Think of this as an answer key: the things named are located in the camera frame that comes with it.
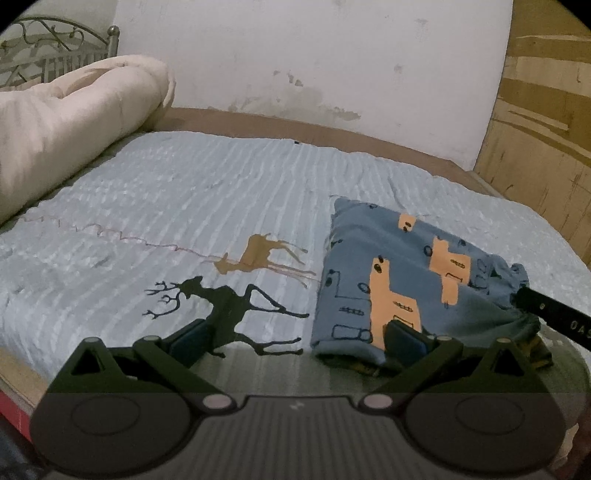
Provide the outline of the blue orange printed pants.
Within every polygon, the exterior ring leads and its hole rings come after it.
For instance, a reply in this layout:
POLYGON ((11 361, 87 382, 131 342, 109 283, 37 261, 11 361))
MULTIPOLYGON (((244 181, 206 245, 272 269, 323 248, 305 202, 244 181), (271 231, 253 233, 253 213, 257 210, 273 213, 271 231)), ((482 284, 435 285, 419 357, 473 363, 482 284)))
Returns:
POLYGON ((536 370, 553 358, 541 323, 515 306, 525 268, 464 239, 372 203, 335 200, 311 349, 370 375, 412 365, 430 340, 472 348, 512 339, 536 370))

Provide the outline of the light blue striped bedsheet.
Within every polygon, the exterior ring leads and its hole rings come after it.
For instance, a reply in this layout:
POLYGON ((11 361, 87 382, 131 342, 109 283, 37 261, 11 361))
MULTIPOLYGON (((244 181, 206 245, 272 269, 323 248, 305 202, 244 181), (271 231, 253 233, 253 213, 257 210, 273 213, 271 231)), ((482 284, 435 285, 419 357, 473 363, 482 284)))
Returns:
POLYGON ((77 344, 128 346, 238 301, 238 342, 197 363, 232 393, 353 394, 375 380, 311 354, 335 200, 405 212, 523 265, 534 289, 590 308, 590 273, 530 208, 412 165, 293 140, 128 138, 1 233, 1 348, 51 381, 77 344))

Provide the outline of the wooden wardrobe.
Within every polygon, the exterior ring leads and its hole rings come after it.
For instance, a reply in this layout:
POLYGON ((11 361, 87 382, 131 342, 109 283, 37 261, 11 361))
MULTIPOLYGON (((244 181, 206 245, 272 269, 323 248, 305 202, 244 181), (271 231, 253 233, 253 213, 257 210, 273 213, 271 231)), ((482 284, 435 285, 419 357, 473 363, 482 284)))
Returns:
POLYGON ((558 1, 516 1, 475 166, 590 261, 590 30, 558 1))

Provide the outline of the brown mattress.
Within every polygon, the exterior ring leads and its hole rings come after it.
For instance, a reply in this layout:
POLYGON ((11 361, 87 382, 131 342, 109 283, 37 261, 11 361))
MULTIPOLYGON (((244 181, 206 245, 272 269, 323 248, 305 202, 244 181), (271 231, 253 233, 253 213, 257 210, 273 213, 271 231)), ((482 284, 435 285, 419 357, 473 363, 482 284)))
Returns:
POLYGON ((434 176, 459 183, 478 193, 501 194, 473 171, 465 171, 441 159, 377 138, 300 121, 213 109, 172 108, 156 124, 157 131, 191 131, 232 138, 293 139, 344 152, 368 153, 422 168, 434 176))

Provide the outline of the rolled beige comforter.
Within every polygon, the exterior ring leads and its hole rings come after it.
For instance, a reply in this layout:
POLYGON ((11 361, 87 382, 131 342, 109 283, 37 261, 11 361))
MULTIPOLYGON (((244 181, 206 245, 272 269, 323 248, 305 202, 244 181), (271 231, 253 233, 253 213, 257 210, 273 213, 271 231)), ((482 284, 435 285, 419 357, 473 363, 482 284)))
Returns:
POLYGON ((1 219, 9 220, 111 144, 150 130, 171 107, 175 79, 152 57, 107 58, 1 95, 1 219))

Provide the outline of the ornate metal headboard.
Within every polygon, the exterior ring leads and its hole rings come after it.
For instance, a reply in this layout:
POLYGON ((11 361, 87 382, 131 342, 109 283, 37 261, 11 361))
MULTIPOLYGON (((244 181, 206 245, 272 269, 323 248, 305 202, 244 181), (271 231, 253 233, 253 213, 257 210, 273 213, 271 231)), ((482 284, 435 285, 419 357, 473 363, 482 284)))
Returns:
POLYGON ((103 33, 47 15, 22 16, 1 35, 1 88, 48 83, 118 52, 120 29, 103 33))

